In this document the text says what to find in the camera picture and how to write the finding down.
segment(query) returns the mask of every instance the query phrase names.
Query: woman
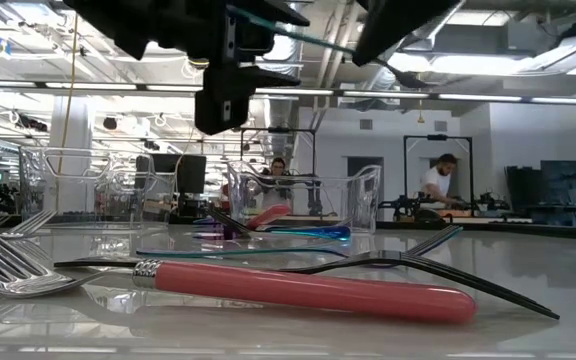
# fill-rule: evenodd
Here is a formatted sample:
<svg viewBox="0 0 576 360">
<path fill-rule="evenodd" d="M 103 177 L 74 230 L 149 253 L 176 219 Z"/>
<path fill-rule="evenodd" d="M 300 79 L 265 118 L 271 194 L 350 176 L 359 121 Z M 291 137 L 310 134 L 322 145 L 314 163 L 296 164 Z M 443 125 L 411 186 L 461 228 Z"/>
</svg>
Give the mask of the woman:
<svg viewBox="0 0 576 360">
<path fill-rule="evenodd" d="M 286 162 L 282 158 L 275 158 L 272 160 L 270 165 L 270 170 L 264 169 L 262 175 L 270 176 L 290 176 L 286 172 Z M 292 181 L 286 180 L 268 180 L 259 179 L 263 184 L 256 191 L 257 194 L 263 192 L 264 197 L 261 201 L 262 209 L 268 209 L 273 205 L 290 205 L 290 199 L 292 199 L 292 191 L 287 188 L 287 186 L 292 185 Z"/>
</svg>

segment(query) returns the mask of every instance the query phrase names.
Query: red handle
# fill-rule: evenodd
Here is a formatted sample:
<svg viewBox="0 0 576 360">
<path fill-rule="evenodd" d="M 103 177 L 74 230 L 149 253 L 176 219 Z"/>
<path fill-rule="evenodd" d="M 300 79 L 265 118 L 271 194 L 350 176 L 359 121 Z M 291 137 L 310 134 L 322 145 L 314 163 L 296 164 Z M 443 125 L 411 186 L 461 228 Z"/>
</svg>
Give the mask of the red handle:
<svg viewBox="0 0 576 360">
<path fill-rule="evenodd" d="M 353 311 L 408 320 L 465 323 L 474 300 L 456 289 L 339 279 L 195 263 L 162 263 L 159 290 L 251 302 Z"/>
<path fill-rule="evenodd" d="M 283 204 L 273 205 L 263 213 L 250 219 L 250 221 L 248 221 L 248 223 L 246 224 L 246 227 L 250 230 L 255 230 L 261 225 L 271 223 L 281 217 L 290 214 L 291 211 L 292 209 L 288 205 Z"/>
</svg>

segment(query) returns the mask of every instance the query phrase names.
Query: clear plastic container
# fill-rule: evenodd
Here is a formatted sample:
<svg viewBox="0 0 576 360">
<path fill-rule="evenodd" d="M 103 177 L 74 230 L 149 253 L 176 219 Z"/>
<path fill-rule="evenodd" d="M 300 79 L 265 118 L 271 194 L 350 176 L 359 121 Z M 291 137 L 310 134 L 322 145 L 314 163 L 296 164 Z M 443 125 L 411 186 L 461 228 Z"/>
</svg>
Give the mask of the clear plastic container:
<svg viewBox="0 0 576 360">
<path fill-rule="evenodd" d="M 228 163 L 231 216 L 247 222 L 266 208 L 287 204 L 292 214 L 281 224 L 346 224 L 353 232 L 375 231 L 380 166 L 350 178 L 268 176 L 243 161 Z"/>
<path fill-rule="evenodd" d="M 172 186 L 150 155 L 128 151 L 22 147 L 22 216 L 56 211 L 48 225 L 140 229 L 167 224 Z"/>
</svg>

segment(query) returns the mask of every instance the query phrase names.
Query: door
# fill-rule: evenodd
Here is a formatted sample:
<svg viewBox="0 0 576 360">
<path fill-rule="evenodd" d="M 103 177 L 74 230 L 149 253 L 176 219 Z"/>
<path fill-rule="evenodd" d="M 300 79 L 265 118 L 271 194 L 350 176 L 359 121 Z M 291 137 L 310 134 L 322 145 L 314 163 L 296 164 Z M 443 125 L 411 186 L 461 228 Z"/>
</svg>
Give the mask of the door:
<svg viewBox="0 0 576 360">
<path fill-rule="evenodd" d="M 370 165 L 381 166 L 381 179 L 379 180 L 379 199 L 377 203 L 384 200 L 384 158 L 383 157 L 348 157 L 348 177 L 355 176 L 361 169 Z M 383 221 L 383 210 L 377 212 L 377 220 Z"/>
</svg>

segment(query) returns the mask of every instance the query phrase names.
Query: white pillar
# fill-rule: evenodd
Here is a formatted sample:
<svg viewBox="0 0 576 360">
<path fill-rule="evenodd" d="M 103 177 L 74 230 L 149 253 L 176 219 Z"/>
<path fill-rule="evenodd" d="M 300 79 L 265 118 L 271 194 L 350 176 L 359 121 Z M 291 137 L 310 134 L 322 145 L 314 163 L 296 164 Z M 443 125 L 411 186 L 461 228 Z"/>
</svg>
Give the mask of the white pillar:
<svg viewBox="0 0 576 360">
<path fill-rule="evenodd" d="M 49 147 L 84 151 L 49 151 L 53 155 L 48 157 L 48 162 L 58 176 L 57 179 L 46 179 L 44 209 L 56 210 L 60 214 L 75 211 L 93 213 L 94 181 L 82 181 L 81 177 L 91 175 L 89 169 L 93 154 L 89 150 L 92 149 L 95 111 L 87 98 L 73 97 L 66 121 L 67 108 L 67 97 L 55 97 Z"/>
</svg>

